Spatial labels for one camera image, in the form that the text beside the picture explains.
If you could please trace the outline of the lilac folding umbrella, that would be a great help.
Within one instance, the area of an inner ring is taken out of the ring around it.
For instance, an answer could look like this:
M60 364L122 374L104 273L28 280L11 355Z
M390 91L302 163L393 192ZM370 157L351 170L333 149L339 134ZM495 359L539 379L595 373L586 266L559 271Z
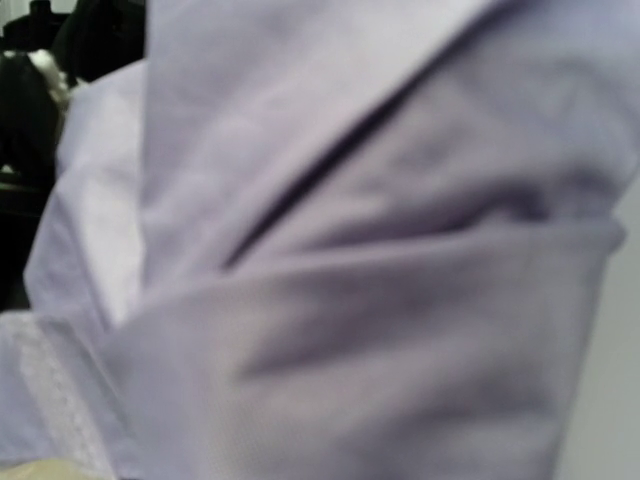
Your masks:
M635 1L151 1L1 316L1 465L550 479L639 165Z

